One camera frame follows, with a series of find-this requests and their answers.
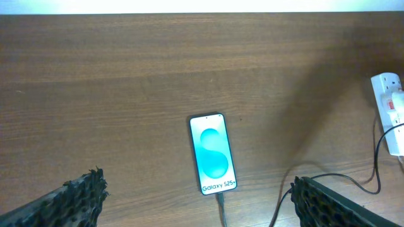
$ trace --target power strip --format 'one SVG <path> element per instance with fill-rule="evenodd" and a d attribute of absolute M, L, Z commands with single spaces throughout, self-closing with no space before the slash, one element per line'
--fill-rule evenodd
<path fill-rule="evenodd" d="M 402 109 L 401 98 L 403 93 L 398 75 L 395 73 L 382 73 L 373 76 L 371 81 L 383 130 L 386 132 L 393 126 L 404 123 L 404 113 L 398 111 L 398 109 Z M 402 127 L 387 133 L 386 142 L 391 155 L 404 155 L 404 129 Z"/>

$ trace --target cable plugged into phone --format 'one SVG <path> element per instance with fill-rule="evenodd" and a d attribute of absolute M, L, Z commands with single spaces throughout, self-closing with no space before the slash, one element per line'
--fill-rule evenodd
<path fill-rule="evenodd" d="M 404 123 L 404 91 L 395 73 L 382 73 L 371 78 L 383 130 Z M 391 155 L 404 156 L 404 129 L 386 135 Z"/>
<path fill-rule="evenodd" d="M 220 206 L 220 211 L 221 211 L 221 218 L 222 218 L 222 223 L 223 227 L 227 227 L 227 222 L 226 222 L 226 212 L 225 212 L 225 197 L 222 192 L 219 192 L 217 194 L 217 201 Z"/>

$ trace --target brown wooden desk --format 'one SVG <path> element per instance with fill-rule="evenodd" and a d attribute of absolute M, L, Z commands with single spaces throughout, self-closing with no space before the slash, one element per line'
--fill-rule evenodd
<path fill-rule="evenodd" d="M 403 21 L 402 12 L 1 16 L 0 213 L 98 165 L 112 194 L 99 226 L 220 226 L 215 197 L 199 192 L 186 124 L 210 111 L 227 116 L 238 176 L 225 194 L 229 226 L 267 226 L 299 161 L 364 181 L 377 114 L 369 78 L 403 75 Z M 379 195 L 319 181 L 403 225 L 404 174 L 385 147 L 379 167 Z M 293 169 L 286 187 L 321 168 Z M 288 198 L 276 226 L 298 224 Z"/>

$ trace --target phone screen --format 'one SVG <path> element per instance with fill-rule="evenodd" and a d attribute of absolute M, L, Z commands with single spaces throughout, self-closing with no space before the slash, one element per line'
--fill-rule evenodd
<path fill-rule="evenodd" d="M 193 117 L 189 121 L 202 194 L 236 188 L 230 143 L 222 114 Z"/>

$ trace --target white plug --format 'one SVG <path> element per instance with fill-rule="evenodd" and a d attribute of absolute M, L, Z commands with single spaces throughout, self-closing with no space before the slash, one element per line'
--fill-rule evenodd
<path fill-rule="evenodd" d="M 371 81 L 383 130 L 404 123 L 404 92 L 398 75 L 382 73 Z M 386 134 L 386 142 L 391 155 L 404 155 L 404 129 L 399 127 Z"/>

